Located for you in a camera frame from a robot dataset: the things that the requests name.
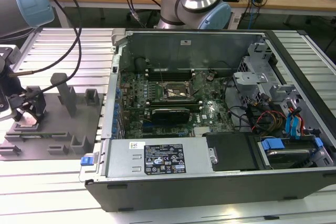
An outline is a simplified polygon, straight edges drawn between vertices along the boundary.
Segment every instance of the blue tab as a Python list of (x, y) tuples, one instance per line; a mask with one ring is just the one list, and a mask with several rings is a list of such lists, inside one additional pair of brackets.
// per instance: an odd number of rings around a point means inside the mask
[(80, 159), (81, 166), (90, 166), (90, 165), (93, 165), (93, 163), (94, 163), (93, 157), (82, 157)]
[(269, 148), (271, 150), (284, 149), (285, 148), (285, 146), (283, 145), (282, 140), (280, 138), (267, 138), (266, 141), (267, 141), (267, 143), (269, 145)]
[(262, 141), (261, 145), (263, 146), (264, 150), (267, 151), (269, 150), (269, 144), (267, 141)]
[(290, 135), (296, 137), (296, 127), (299, 124), (299, 119), (297, 117), (294, 117), (293, 124), (292, 124), (292, 129), (290, 131)]
[(316, 137), (315, 138), (315, 143), (316, 143), (316, 145), (319, 149), (323, 147), (323, 142), (322, 142), (321, 138)]
[(261, 142), (264, 150), (284, 149), (285, 146), (280, 138), (267, 138)]
[(290, 113), (288, 113), (287, 119), (286, 119), (286, 133), (288, 134), (290, 132), (290, 121), (292, 120)]

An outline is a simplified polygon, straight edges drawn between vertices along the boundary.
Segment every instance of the gray plastic part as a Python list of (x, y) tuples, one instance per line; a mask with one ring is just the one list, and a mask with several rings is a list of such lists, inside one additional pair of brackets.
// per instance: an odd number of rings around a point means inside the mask
[(85, 91), (85, 101), (87, 106), (95, 106), (99, 104), (99, 96), (96, 89), (87, 89)]
[[(69, 87), (69, 91), (70, 91), (70, 96), (71, 96), (72, 99), (75, 101), (76, 98), (77, 98), (77, 96), (76, 96), (76, 92), (75, 92), (74, 87), (73, 87), (73, 86), (70, 86), (70, 87)], [(62, 97), (61, 97), (60, 95), (58, 96), (58, 99), (59, 99), (60, 103), (61, 103), (62, 105), (64, 105), (63, 100), (62, 100)]]
[(8, 142), (24, 142), (25, 139), (20, 137), (20, 135), (5, 135), (5, 140), (7, 140)]
[(70, 148), (76, 154), (85, 154), (90, 151), (90, 143), (86, 136), (84, 136), (81, 142), (77, 140), (76, 136), (72, 136)]
[[(76, 154), (70, 147), (72, 136), (75, 136), (80, 142), (84, 136), (87, 138), (85, 149), (86, 153), (93, 151), (94, 141), (97, 135), (97, 127), (100, 118), (103, 94), (99, 94), (99, 105), (87, 106), (84, 93), (77, 93), (75, 117), (69, 117), (65, 106), (61, 105), (58, 99), (59, 94), (47, 93), (46, 113), (36, 132), (37, 137), (21, 138), (19, 132), (12, 128), (7, 132), (6, 140), (2, 146), (7, 146), (13, 142), (22, 150), (19, 156), (0, 156), (0, 160), (39, 160), (39, 159), (80, 159), (83, 155)], [(33, 132), (22, 132), (23, 134), (33, 134)], [(43, 137), (43, 134), (49, 133), (50, 136)], [(52, 135), (53, 133), (64, 133), (64, 135)], [(67, 155), (51, 155), (47, 150), (49, 145), (64, 144), (68, 149)]]
[(0, 155), (2, 156), (18, 156), (21, 150), (16, 145), (8, 145), (0, 147)]
[(50, 155), (66, 155), (68, 154), (68, 149), (64, 144), (50, 144), (47, 151)]
[(39, 123), (31, 126), (31, 127), (25, 127), (25, 126), (21, 126), (20, 124), (18, 123), (14, 123), (14, 128), (13, 130), (14, 131), (18, 131), (18, 132), (33, 132), (33, 131), (37, 131), (38, 130), (38, 127), (40, 126)]
[[(51, 84), (57, 84), (61, 81), (66, 80), (68, 77), (65, 73), (54, 73), (50, 79)], [(71, 117), (74, 117), (76, 114), (76, 95), (74, 95), (75, 90), (68, 87), (65, 83), (57, 86), (58, 92), (60, 94), (60, 101), (63, 104)]]

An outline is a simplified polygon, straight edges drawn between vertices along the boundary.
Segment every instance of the light blue joint cap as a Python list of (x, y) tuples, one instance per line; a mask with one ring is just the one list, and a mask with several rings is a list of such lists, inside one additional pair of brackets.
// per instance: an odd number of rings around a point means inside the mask
[(16, 0), (21, 15), (30, 27), (37, 28), (54, 20), (49, 0)]
[(200, 23), (199, 29), (223, 29), (231, 16), (231, 7), (222, 2), (212, 9)]

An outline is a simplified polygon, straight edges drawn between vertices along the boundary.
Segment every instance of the slotted aluminum plate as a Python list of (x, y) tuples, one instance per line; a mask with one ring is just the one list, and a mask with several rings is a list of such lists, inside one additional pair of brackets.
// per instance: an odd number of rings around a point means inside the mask
[[(68, 82), (77, 93), (84, 93), (86, 89), (97, 89), (104, 94), (104, 101), (101, 110), (96, 140), (101, 139), (101, 128), (105, 112), (106, 92), (111, 73), (112, 58), (111, 52), (113, 29), (89, 29), (85, 28), (81, 34), (82, 61), (76, 75)], [(22, 49), (21, 60), (14, 66), (15, 72), (35, 70), (45, 67), (59, 59), (75, 40), (74, 31), (64, 28), (45, 28), (40, 33), (27, 39), (26, 48)], [(63, 72), (68, 76), (72, 74), (78, 60), (78, 46), (58, 65), (41, 73), (31, 76), (20, 77), (21, 85), (40, 86), (41, 89), (51, 85), (50, 78), (55, 72)], [(56, 88), (47, 91), (58, 93)], [(10, 129), (13, 119), (0, 123), (0, 143), (4, 135)]]
[[(316, 44), (297, 31), (274, 31), (303, 74), (310, 81), (330, 111), (336, 116), (336, 69)], [(284, 80), (292, 84), (285, 69), (277, 65)]]

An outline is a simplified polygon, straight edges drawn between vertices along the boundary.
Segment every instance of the metal chassis frame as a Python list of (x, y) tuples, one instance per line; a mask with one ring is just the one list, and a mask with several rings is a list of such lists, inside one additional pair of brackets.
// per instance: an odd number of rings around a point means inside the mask
[[(141, 31), (146, 31), (144, 29), (129, 29), (133, 32), (141, 32)], [(166, 33), (192, 33), (193, 31), (185, 31), (185, 30), (163, 30)], [(202, 31), (203, 33), (237, 33), (236, 31), (225, 31), (225, 32), (218, 32), (218, 31)], [(246, 33), (248, 31), (239, 31), (238, 33)], [(252, 33), (258, 33), (261, 34), (266, 41), (269, 42), (269, 46), (271, 49), (274, 51), (274, 53), (277, 55), (278, 58), (281, 59), (282, 63), (284, 66), (288, 68), (289, 74), (293, 76), (294, 81), (296, 84), (302, 85), (302, 90), (305, 90), (305, 98), (306, 102), (308, 103), (308, 106), (310, 109), (312, 109), (312, 112), (317, 116), (317, 120), (323, 119), (323, 128), (327, 130), (328, 136), (331, 138), (331, 141), (335, 143), (335, 139), (333, 136), (336, 136), (336, 131), (331, 127), (327, 128), (326, 125), (332, 125), (333, 121), (336, 121), (336, 118), (332, 115), (332, 113), (329, 111), (325, 103), (322, 101), (322, 99), (318, 96), (316, 93), (315, 89), (311, 86), (307, 78), (303, 75), (299, 67), (296, 65), (296, 63), (293, 61), (291, 56), (288, 54), (280, 40), (276, 37), (276, 35), (272, 31), (253, 31)], [(320, 116), (321, 111), (329, 111), (330, 114), (325, 116)], [(212, 181), (212, 183), (216, 183), (217, 179), (221, 181), (221, 183), (227, 184), (229, 181), (239, 181), (240, 179), (244, 180), (244, 183), (247, 183), (247, 181), (251, 183), (255, 183), (253, 181), (259, 180), (259, 181), (268, 181), (266, 184), (269, 185), (269, 183), (275, 184), (279, 179), (284, 179), (284, 180), (291, 180), (290, 183), (304, 183), (305, 179), (308, 179), (312, 181), (310, 184), (310, 187), (306, 190), (303, 190), (301, 192), (295, 192), (293, 190), (290, 190), (289, 195), (279, 195), (278, 200), (281, 199), (295, 199), (295, 198), (303, 198), (314, 191), (323, 188), (324, 186), (331, 185), (336, 183), (336, 167), (318, 167), (318, 168), (300, 168), (300, 169), (291, 169), (291, 170), (259, 170), (259, 171), (253, 171), (253, 172), (225, 172), (225, 173), (215, 173), (215, 174), (202, 174), (201, 177), (200, 175), (184, 175), (183, 177), (178, 176), (178, 175), (172, 175), (169, 178), (166, 177), (159, 177), (157, 176), (156, 178), (150, 177), (150, 178), (138, 178), (138, 177), (128, 177), (128, 178), (107, 178), (106, 177), (106, 165), (107, 159), (109, 156), (107, 155), (108, 153), (108, 147), (109, 147), (109, 142), (110, 139), (105, 139), (102, 141), (102, 149), (100, 152), (100, 164), (97, 171), (96, 171), (96, 176), (93, 176), (92, 179), (87, 180), (85, 182), (86, 188), (90, 191), (91, 194), (95, 196), (97, 201), (101, 204), (102, 208), (105, 211), (123, 211), (123, 210), (141, 210), (141, 209), (155, 209), (157, 207), (162, 208), (162, 207), (173, 207), (169, 202), (167, 204), (163, 204), (160, 206), (155, 206), (152, 205), (151, 203), (148, 203), (146, 201), (146, 204), (144, 205), (139, 205), (135, 203), (135, 206), (126, 206), (127, 204), (133, 204), (134, 202), (128, 201), (127, 199), (122, 200), (124, 197), (130, 197), (128, 194), (129, 192), (132, 192), (133, 194), (137, 190), (141, 190), (137, 194), (135, 198), (135, 202), (137, 200), (139, 201), (139, 197), (142, 194), (142, 186), (143, 188), (146, 188), (149, 190), (149, 188), (157, 188), (158, 185), (160, 186), (173, 186), (176, 188), (176, 186), (180, 186), (182, 188), (187, 188), (189, 183), (196, 183), (197, 190), (200, 190), (201, 188), (205, 188), (208, 185), (208, 181)], [(321, 184), (319, 183), (313, 183), (313, 181), (316, 181), (316, 178), (319, 177), (319, 180)], [(231, 184), (230, 189), (238, 189), (236, 185)], [(210, 189), (205, 190), (204, 193), (208, 193), (211, 195), (212, 191)], [(111, 199), (112, 195), (116, 196), (118, 195), (118, 199), (115, 199), (117, 201), (123, 201), (120, 204), (126, 204), (125, 207), (119, 207), (116, 206), (114, 203), (111, 203), (109, 199)], [(267, 197), (259, 196), (259, 198), (253, 198), (251, 201), (260, 201), (260, 200), (274, 200), (272, 199), (267, 199)], [(243, 202), (248, 202), (250, 199), (244, 198), (243, 197)], [(176, 207), (185, 207), (185, 206), (200, 206), (207, 204), (208, 205), (215, 205), (215, 204), (227, 204), (227, 203), (233, 203), (233, 202), (242, 202), (242, 201), (235, 201), (233, 200), (228, 201), (228, 199), (223, 199), (222, 201), (211, 201), (208, 198), (203, 199), (202, 204), (198, 204), (196, 202), (188, 201), (189, 205), (178, 205)]]

